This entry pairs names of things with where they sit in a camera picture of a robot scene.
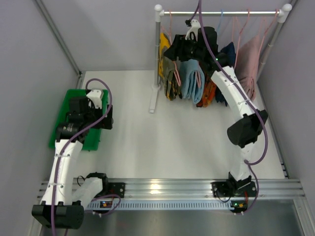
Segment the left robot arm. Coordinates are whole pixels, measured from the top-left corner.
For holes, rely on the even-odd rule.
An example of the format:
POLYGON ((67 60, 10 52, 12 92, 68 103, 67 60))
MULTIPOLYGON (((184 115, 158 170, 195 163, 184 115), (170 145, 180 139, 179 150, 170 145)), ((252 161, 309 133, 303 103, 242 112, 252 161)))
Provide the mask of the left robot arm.
POLYGON ((72 191, 74 169, 89 130, 106 129, 112 123, 112 104, 103 108, 87 96, 69 99, 69 110, 56 127, 55 156, 46 191, 40 204, 33 205, 31 214, 56 234, 57 229, 78 229, 87 205, 95 197, 109 191, 105 173, 90 173, 83 185, 72 191))

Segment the yellow camouflage trousers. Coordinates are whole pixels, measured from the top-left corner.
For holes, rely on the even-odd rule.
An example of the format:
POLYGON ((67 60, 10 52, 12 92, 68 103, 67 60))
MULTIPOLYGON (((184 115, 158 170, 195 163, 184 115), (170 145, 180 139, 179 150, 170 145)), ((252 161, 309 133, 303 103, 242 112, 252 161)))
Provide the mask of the yellow camouflage trousers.
POLYGON ((175 78, 175 67, 172 60, 163 54, 171 46, 168 36, 160 33, 159 53, 158 53, 158 75, 163 83, 164 94, 170 101, 177 96, 182 99, 181 86, 178 86, 175 78))

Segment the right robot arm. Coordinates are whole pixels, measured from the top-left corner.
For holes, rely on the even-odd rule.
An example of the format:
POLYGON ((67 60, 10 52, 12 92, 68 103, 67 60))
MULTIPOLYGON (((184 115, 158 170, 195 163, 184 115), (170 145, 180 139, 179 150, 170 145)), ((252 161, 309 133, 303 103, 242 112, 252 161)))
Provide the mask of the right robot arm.
POLYGON ((255 142, 261 133, 266 133, 268 114, 252 104, 236 77, 231 52, 226 48, 218 51, 217 33, 212 27, 199 28, 188 35, 177 34, 168 48, 162 48, 163 62, 179 60, 181 94, 185 97, 186 82, 191 82, 193 73, 202 71, 201 80, 208 75, 224 96, 232 110, 234 124, 227 129, 230 142, 235 146, 233 164, 228 179, 217 182, 214 196, 257 198, 259 184, 253 173, 250 157, 255 142))

